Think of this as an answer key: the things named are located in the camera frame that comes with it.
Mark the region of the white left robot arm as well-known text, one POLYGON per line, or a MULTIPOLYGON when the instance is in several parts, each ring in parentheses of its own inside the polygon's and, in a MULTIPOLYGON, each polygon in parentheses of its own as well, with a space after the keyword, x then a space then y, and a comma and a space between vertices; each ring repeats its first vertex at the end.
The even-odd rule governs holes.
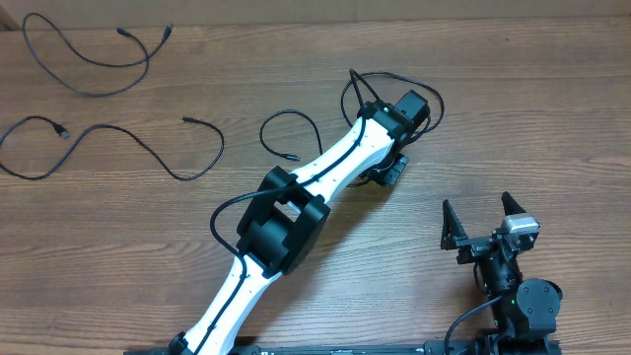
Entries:
POLYGON ((317 159, 290 173, 272 169, 244 197, 249 205, 224 284, 201 320, 171 341, 170 353, 229 353, 265 290, 313 248, 331 200, 356 178, 395 184, 407 163, 400 151, 429 115, 428 102, 414 91, 394 105, 366 102, 350 131, 317 159))

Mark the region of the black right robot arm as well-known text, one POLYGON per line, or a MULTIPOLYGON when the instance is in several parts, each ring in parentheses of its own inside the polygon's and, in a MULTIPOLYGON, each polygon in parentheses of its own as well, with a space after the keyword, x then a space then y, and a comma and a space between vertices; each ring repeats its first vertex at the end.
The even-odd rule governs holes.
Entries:
POLYGON ((543 338, 556 331, 563 293, 548 280, 525 279, 518 255, 533 249, 540 224, 505 191, 505 217, 486 237, 471 238, 448 200, 443 201, 441 248, 455 250, 459 264, 474 264, 492 302, 497 327, 512 339, 543 338))

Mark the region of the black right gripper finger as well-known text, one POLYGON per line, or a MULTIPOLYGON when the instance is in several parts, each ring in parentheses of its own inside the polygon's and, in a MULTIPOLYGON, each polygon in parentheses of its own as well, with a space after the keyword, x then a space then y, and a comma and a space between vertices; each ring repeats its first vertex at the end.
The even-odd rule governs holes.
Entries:
POLYGON ((502 193, 501 200, 506 216, 524 214, 526 212, 508 191, 502 193))
POLYGON ((441 249, 457 249, 462 241, 467 239, 459 218, 457 217, 450 201, 443 201, 443 230, 441 237, 441 249))

